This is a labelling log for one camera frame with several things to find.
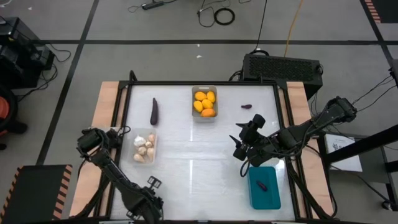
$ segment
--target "purple eggplant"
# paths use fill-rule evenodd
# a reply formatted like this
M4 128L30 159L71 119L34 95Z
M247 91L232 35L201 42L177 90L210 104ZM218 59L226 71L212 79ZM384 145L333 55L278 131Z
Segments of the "purple eggplant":
M158 122L159 117L159 109L157 107L157 102L155 98L152 100L152 114L150 116L150 124L156 125Z
M244 109L250 109L251 105L242 105L241 107L244 108Z

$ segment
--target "mango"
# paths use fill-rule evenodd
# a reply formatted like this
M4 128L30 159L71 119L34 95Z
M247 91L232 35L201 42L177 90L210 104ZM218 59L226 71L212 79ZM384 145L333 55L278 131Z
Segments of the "mango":
M216 111L214 109L204 109L200 115L204 118L212 118L216 116Z
M213 108L213 103L210 100L204 99L201 102L203 104L204 109L211 109Z
M195 93L195 99L196 100L202 101L202 100L204 100L206 98L207 98L206 94L204 92L202 92L202 91L198 91L198 92Z
M213 91L207 92L207 99L210 100L212 103L216 101L216 95L213 93Z
M197 111L199 113L201 111L203 111L203 105L202 105L201 101L196 100L195 102L193 102L193 107L194 107L195 111Z

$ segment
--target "concrete floor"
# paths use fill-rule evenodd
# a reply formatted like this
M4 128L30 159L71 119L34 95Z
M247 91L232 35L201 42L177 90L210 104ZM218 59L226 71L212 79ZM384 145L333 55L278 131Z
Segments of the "concrete floor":
M128 0L14 0L0 8L3 17L19 16L41 39L59 40L55 47L72 51L64 63L56 63L58 78L44 91L37 91L20 104L19 119L29 125L21 136L2 136L9 148L0 152L0 198L5 198L18 166L37 161L65 81L72 78L44 164L72 164L81 161L75 150L80 131L91 124L101 82L125 80L133 69L139 80L227 80L241 67L244 54L253 44L230 44L227 40L256 40L264 1L238 4L230 8L236 20L230 26L215 24L204 28L196 15L201 1L179 0L157 9L130 13L127 8L146 1ZM285 40L299 1L269 0L261 40ZM210 15L201 17L211 22ZM398 40L398 24L378 24L384 40ZM220 44L162 44L162 40L220 40ZM84 40L159 40L84 44ZM336 95L354 100L388 76L389 64L380 45L354 44L346 40L377 40L359 0L305 0L298 15L292 40L327 40L317 45L292 44L288 57L319 60L324 68L323 87L318 92L318 110ZM271 55L283 56L284 41L260 45ZM398 58L398 46L390 45ZM57 53L60 58L64 53ZM356 106L365 107L392 86L377 89ZM398 123L397 89L376 105L358 114L340 131L369 135ZM389 161L398 151L387 149ZM76 183L73 171L71 186ZM384 192L381 184L372 184ZM338 203L338 217L345 221L393 223L398 212L383 210L382 200L360 180L332 172L331 186ZM70 187L63 217L69 214L74 187Z

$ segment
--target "garlic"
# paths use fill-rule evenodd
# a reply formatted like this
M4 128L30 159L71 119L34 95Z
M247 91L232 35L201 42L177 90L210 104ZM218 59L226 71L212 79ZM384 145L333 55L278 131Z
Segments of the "garlic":
M148 140L149 140L152 144L154 144L154 143L155 143L155 135L154 135L154 134L150 134L150 135L148 136Z
M138 149L138 154L140 154L140 155L145 155L145 153L147 153L147 148L145 148L144 146L141 146L139 149Z
M147 155L148 155L150 161L153 161L154 160L154 155L155 155L155 149L154 148L149 148L147 150Z
M140 147L143 146L145 144L145 142L147 142L143 137L137 135L137 137L134 140L134 145L136 147Z
M138 162L145 162L144 158L140 154L135 154L134 160Z
M150 141L147 141L146 143L145 143L145 147L147 147L147 148L150 148L150 147L152 147L153 145L152 145L152 143L150 142Z

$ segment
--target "black metal stand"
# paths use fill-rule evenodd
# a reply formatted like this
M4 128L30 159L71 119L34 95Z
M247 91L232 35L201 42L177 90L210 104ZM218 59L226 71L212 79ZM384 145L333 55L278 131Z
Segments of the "black metal stand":
M392 172L398 171L398 161L388 162L383 148L386 144L398 141L397 133L398 125L395 125L335 152L329 154L323 153L325 165L329 167L333 162L359 155L363 167L363 173L361 175L364 176L365 179L371 179L373 182L385 184L389 200L393 204L392 210L398 211L398 207L395 205L398 202L398 196L391 177Z

